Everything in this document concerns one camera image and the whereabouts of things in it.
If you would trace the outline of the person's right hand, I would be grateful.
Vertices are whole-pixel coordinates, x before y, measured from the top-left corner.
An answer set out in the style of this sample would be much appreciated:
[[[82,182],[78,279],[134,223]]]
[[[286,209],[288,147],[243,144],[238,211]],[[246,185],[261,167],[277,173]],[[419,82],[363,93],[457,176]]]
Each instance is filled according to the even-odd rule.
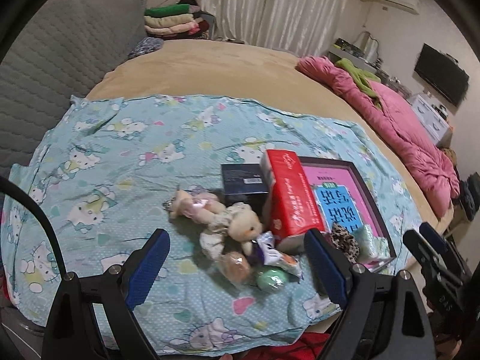
[[[476,354],[468,347],[465,321],[461,315],[428,313],[433,335],[436,359],[475,359]]]

